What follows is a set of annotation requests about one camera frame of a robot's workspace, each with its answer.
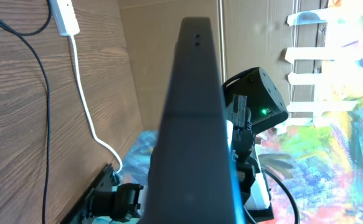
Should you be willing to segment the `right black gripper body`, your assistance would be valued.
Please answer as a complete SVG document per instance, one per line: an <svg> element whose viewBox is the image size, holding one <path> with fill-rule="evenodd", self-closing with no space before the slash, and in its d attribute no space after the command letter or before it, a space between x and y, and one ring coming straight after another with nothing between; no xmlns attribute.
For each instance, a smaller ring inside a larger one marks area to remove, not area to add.
<svg viewBox="0 0 363 224"><path fill-rule="evenodd" d="M227 120L232 124L231 152L237 166L237 179L242 198L243 212L247 221L269 221L274 219L271 206L270 188L266 181L266 175L262 172L258 156L255 152L255 134L252 131L252 112L247 106L245 96L234 95L231 104L226 109ZM257 173L263 173L268 193L270 206L264 210L250 210L244 207L244 203L250 196L250 189L256 180Z"/></svg>

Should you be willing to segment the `blue Galaxy smartphone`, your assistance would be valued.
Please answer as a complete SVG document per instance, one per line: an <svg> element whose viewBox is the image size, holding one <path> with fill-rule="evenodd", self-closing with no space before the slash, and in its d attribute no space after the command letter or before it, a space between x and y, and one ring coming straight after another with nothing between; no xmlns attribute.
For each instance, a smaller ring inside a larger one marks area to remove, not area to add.
<svg viewBox="0 0 363 224"><path fill-rule="evenodd" d="M141 223L244 223L210 19L181 22Z"/></svg>

